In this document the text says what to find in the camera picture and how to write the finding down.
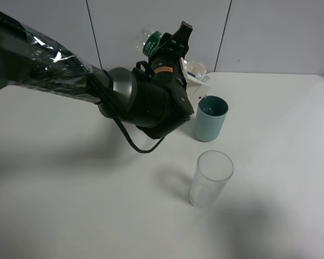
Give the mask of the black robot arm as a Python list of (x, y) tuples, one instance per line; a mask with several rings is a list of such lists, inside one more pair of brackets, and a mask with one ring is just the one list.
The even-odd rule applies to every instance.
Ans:
[(166, 137), (189, 121), (193, 107), (186, 93), (181, 60), (192, 27), (181, 23), (165, 33), (148, 59), (128, 70), (101, 70), (82, 61), (48, 36), (0, 11), (0, 80), (96, 104), (119, 125), (135, 125), (152, 139)]

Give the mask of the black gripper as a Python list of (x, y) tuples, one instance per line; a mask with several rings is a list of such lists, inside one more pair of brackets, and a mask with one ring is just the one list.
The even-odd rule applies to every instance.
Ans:
[(190, 120), (194, 110), (180, 61), (189, 51), (193, 27), (182, 21), (164, 33), (153, 56), (132, 70), (117, 67), (97, 73), (98, 107), (125, 135), (124, 123), (135, 125), (151, 139), (162, 139)]

